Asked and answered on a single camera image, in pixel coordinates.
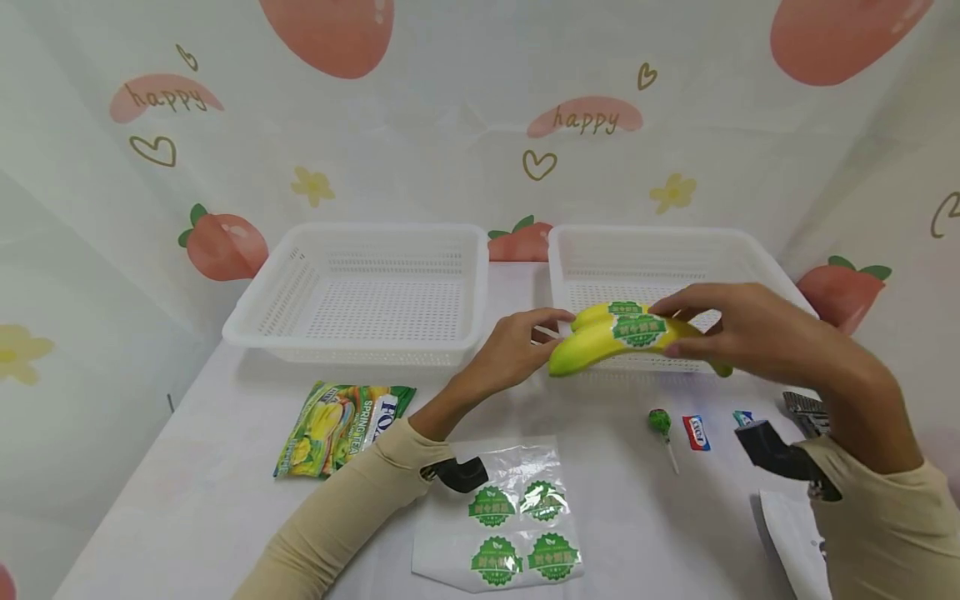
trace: sticker sheet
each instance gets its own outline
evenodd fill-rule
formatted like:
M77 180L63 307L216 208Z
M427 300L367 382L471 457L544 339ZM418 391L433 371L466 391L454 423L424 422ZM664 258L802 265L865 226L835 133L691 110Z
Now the sticker sheet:
M420 509L413 572L470 592L558 584L583 574L553 437L455 447L490 481L460 494L435 485Z

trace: white plastic basket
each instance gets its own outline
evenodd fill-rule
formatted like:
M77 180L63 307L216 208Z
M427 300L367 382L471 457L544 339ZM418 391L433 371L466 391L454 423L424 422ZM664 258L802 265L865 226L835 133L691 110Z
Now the white plastic basket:
M300 225L224 339L291 362L456 367L480 340L488 260L487 235L471 225Z
M736 229L564 225L551 229L547 239L554 305L573 313L611 300L653 304L697 281L755 281L816 314L777 261ZM709 311L692 323L706 331L718 319ZM703 362L644 353L617 356L591 370L712 372Z

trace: white packaging bag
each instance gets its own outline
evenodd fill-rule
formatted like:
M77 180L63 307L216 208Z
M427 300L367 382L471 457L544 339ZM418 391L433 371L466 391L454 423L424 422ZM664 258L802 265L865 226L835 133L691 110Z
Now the white packaging bag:
M470 493L439 482L420 507L412 570L469 592L558 584L583 574L556 438L454 445L490 476Z
M760 490L760 505L797 600L830 600L824 539L809 501Z

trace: green lollipop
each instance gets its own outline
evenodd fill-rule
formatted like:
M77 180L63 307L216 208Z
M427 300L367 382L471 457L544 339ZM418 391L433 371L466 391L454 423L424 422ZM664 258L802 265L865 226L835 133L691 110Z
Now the green lollipop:
M663 443L666 445L666 451L670 454L670 462L673 464L673 472L680 474L680 467L677 466L677 457L673 455L673 446L670 445L670 415L662 408L655 408L647 416L650 427L663 436Z

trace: person's right hand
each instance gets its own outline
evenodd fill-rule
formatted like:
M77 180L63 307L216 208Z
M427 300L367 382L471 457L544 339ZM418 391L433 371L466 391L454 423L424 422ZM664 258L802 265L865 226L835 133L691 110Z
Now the person's right hand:
M721 320L706 337L679 340L664 354L716 361L815 390L846 372L866 376L886 372L870 352L832 325L759 283L694 283L660 300L649 312L690 321L710 309L720 311Z
M694 283L649 312L689 321L716 309L707 336L664 350L672 358L725 363L779 383L816 390L830 436L867 468L895 473L919 467L900 385L864 347L758 283Z

